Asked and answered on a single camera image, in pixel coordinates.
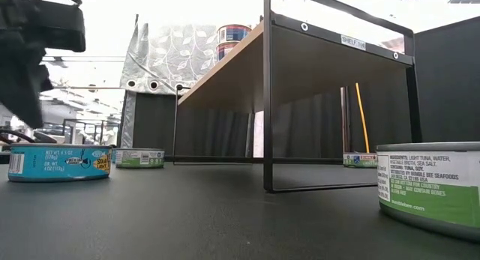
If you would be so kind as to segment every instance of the black panel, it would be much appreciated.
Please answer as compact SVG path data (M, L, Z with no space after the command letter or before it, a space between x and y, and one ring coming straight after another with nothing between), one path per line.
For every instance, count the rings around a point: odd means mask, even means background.
M341 158L340 89L275 109L274 157Z
M175 96L137 94L133 146L172 153ZM245 155L248 115L203 109L178 109L177 155Z
M381 82L359 85L370 151L381 144L411 142L405 73ZM365 138L356 87L349 87L353 151L365 152Z
M480 17L417 34L425 142L480 141Z

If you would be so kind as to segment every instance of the food can on shelf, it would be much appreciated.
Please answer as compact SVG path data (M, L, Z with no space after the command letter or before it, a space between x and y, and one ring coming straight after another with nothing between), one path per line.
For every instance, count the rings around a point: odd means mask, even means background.
M8 179L22 182L108 178L112 148L102 145L12 144Z
M376 168L377 155L375 153L344 153L343 166L357 168Z
M379 145L381 210L397 220L480 241L480 142Z
M226 43L232 41L241 41L252 31L252 28L246 25L230 24L221 26L218 31L218 43Z
M164 167L165 151L153 148L117 148L115 166L126 169Z
M221 61L239 42L226 42L221 43L217 46L217 57L218 61Z

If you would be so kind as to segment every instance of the black table surface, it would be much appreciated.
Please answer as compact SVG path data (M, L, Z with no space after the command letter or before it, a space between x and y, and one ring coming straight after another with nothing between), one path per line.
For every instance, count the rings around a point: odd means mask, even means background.
M276 171L285 185L375 178L340 166ZM56 184L8 182L0 166L0 212L1 260L480 259L478 244L381 214L376 187L272 195L259 166L114 169Z

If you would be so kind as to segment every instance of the shelf label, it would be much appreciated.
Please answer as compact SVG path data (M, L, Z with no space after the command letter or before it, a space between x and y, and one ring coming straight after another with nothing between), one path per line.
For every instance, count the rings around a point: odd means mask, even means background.
M367 50L367 43L365 43L362 40L351 38L343 34L340 35L340 38L341 38L342 44L344 45L355 47L356 49L360 49L364 51Z
M380 201L399 211L480 228L480 152L377 152Z
M376 168L377 155L366 153L345 153L343 154L343 166L359 168Z

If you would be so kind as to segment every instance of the grommet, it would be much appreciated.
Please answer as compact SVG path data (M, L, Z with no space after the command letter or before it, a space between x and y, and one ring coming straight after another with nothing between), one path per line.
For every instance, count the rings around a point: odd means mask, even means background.
M302 31L308 31L308 24L307 23L302 23L300 25L300 28L302 29Z
M159 85L160 85L160 83L158 83L158 81L152 81L152 82L150 82L150 84L148 86L150 87L150 89L156 90Z

